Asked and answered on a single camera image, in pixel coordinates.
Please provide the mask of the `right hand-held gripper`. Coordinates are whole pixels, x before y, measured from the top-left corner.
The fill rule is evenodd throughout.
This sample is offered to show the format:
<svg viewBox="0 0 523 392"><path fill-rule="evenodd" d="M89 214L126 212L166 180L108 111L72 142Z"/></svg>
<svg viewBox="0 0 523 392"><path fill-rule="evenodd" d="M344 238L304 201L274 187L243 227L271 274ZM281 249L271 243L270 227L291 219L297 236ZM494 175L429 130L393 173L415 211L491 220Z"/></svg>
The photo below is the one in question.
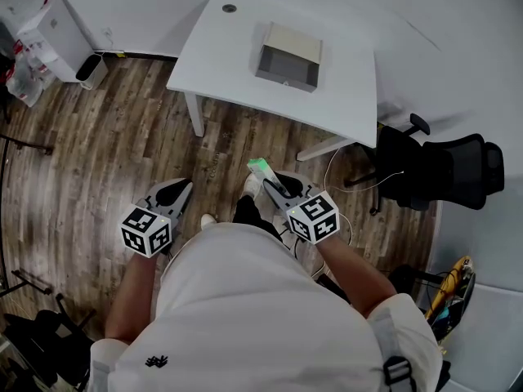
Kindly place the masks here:
<svg viewBox="0 0 523 392"><path fill-rule="evenodd" d="M264 179L262 186L292 233L316 245L340 230L338 207L325 190L294 172L276 171L275 176L280 185Z"/></svg>

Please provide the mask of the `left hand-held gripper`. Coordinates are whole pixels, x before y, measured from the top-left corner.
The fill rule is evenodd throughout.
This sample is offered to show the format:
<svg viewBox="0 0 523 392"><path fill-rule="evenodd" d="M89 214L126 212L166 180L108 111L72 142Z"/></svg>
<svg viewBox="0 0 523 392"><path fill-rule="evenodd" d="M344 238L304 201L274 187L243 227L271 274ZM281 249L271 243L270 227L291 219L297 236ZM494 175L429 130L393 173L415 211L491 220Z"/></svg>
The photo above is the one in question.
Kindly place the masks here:
<svg viewBox="0 0 523 392"><path fill-rule="evenodd" d="M145 258L167 255L177 239L177 226L193 191L192 180L172 179L153 186L119 219L126 248Z"/></svg>

